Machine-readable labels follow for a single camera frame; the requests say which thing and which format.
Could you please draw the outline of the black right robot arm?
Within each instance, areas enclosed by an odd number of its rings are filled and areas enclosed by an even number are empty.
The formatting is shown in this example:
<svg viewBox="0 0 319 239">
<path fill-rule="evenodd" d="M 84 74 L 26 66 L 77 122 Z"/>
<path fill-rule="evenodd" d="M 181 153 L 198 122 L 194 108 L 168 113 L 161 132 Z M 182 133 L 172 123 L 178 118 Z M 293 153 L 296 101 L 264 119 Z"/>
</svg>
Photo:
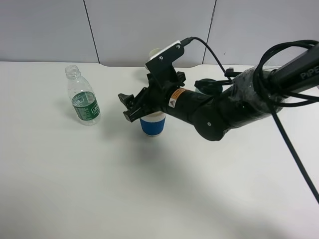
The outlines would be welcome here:
<svg viewBox="0 0 319 239">
<path fill-rule="evenodd" d="M 193 125 L 205 139 L 219 141 L 233 128 L 275 115 L 289 107 L 286 99 L 300 99 L 295 107 L 318 102 L 318 97 L 303 91 L 319 84 L 319 44 L 314 40 L 286 42 L 271 47 L 259 64 L 241 73 L 225 71 L 226 81 L 213 85 L 227 86 L 213 95 L 204 95 L 184 88 L 185 74 L 177 72 L 173 61 L 184 54 L 191 38 L 177 41 L 152 56 L 146 63 L 149 85 L 137 95 L 119 94 L 125 105 L 125 118 L 135 121 L 155 112 L 163 112 Z M 264 64 L 274 55 L 289 48 L 301 47 L 305 52 L 271 72 Z"/>
</svg>

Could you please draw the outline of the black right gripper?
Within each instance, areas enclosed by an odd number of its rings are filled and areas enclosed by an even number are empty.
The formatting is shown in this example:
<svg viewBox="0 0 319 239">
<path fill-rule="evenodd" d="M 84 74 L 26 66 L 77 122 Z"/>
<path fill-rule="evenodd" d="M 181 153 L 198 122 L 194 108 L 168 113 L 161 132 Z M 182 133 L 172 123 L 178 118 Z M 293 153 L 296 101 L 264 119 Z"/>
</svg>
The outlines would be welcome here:
<svg viewBox="0 0 319 239">
<path fill-rule="evenodd" d="M 179 99 L 174 103 L 174 106 L 170 104 L 173 94 L 177 90 L 182 90 L 183 86 L 173 86 L 168 89 L 161 90 L 157 85 L 152 82 L 150 73 L 147 73 L 147 79 L 149 82 L 148 87 L 142 88 L 142 90 L 136 95 L 118 94 L 120 102 L 126 107 L 126 111 L 123 112 L 126 120 L 134 122 L 144 116 L 155 112 L 164 112 L 173 117 L 186 117 L 187 116 L 187 90 L 181 93 Z"/>
</svg>

